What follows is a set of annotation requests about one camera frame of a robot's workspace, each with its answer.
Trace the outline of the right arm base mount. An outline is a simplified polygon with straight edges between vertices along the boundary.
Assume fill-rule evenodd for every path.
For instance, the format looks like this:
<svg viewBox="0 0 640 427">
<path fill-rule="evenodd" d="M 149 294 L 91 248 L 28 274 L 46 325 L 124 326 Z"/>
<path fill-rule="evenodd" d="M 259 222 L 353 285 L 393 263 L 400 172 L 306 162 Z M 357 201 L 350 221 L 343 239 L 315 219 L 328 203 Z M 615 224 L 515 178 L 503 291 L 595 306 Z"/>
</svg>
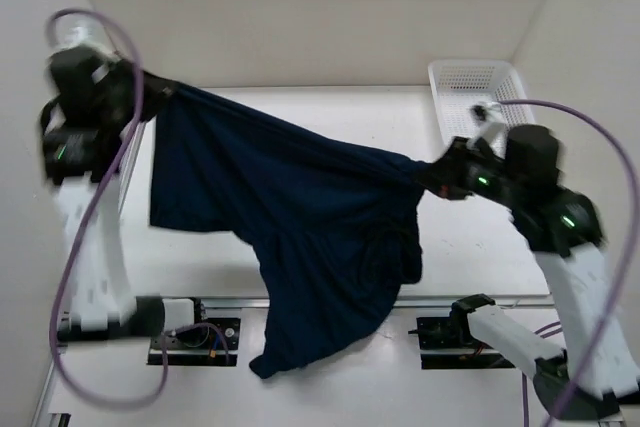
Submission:
<svg viewBox="0 0 640 427">
<path fill-rule="evenodd" d="M 418 317 L 408 331 L 417 339 L 422 370 L 512 369 L 513 365 L 490 346 L 462 340 L 445 317 Z"/>
</svg>

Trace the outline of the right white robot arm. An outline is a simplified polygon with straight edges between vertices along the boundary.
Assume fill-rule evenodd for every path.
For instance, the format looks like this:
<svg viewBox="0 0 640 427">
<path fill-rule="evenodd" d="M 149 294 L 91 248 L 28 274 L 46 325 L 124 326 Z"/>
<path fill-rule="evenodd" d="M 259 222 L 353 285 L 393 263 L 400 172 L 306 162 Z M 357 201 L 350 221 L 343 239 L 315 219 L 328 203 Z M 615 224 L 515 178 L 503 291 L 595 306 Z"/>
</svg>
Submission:
<svg viewBox="0 0 640 427">
<path fill-rule="evenodd" d="M 540 125 L 509 129 L 503 157 L 483 136 L 456 137 L 416 181 L 446 200 L 476 195 L 510 211 L 544 275 L 565 345 L 529 331 L 484 294 L 452 304 L 452 340 L 496 350 L 532 381 L 552 419 L 599 421 L 617 414 L 619 398 L 637 385 L 624 387 L 612 379 L 613 361 L 590 358 L 590 337 L 597 328 L 594 309 L 606 293 L 604 236 L 593 203 L 560 185 L 560 150 L 559 141 Z"/>
</svg>

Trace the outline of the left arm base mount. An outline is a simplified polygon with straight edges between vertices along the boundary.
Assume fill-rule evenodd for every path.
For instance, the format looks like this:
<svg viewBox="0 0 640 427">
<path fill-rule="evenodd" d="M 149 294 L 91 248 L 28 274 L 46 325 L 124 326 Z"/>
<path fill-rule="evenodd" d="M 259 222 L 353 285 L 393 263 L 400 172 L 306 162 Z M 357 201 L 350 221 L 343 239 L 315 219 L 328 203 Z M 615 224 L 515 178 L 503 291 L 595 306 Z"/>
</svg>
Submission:
<svg viewBox="0 0 640 427">
<path fill-rule="evenodd" d="M 199 327 L 166 339 L 168 365 L 235 367 L 241 334 L 240 311 L 208 307 L 197 298 L 192 301 L 194 320 Z"/>
</svg>

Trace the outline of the navy blue shorts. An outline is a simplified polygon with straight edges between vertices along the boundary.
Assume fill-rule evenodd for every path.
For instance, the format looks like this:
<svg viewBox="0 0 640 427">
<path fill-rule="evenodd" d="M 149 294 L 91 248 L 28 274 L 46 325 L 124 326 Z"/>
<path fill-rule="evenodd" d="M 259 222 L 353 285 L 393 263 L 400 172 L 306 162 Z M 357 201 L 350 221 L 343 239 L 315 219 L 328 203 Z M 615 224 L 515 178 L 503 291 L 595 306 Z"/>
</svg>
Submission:
<svg viewBox="0 0 640 427">
<path fill-rule="evenodd" d="M 182 85 L 156 117 L 149 221 L 253 248 L 270 306 L 250 367 L 268 379 L 373 334 L 421 279 L 422 167 Z"/>
</svg>

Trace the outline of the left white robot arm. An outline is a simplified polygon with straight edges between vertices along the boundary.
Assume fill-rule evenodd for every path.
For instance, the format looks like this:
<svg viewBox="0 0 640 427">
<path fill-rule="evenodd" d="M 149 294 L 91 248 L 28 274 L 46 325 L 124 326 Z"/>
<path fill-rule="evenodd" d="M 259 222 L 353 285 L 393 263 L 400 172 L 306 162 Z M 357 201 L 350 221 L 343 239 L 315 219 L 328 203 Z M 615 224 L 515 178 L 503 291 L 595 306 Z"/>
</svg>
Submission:
<svg viewBox="0 0 640 427">
<path fill-rule="evenodd" d="M 120 164 L 130 143 L 133 66 L 79 43 L 49 59 L 58 95 L 40 117 L 46 181 L 61 216 L 69 258 L 51 331 L 60 343 L 156 337 L 174 331 L 188 347 L 210 324 L 194 300 L 134 294 L 120 234 Z"/>
</svg>

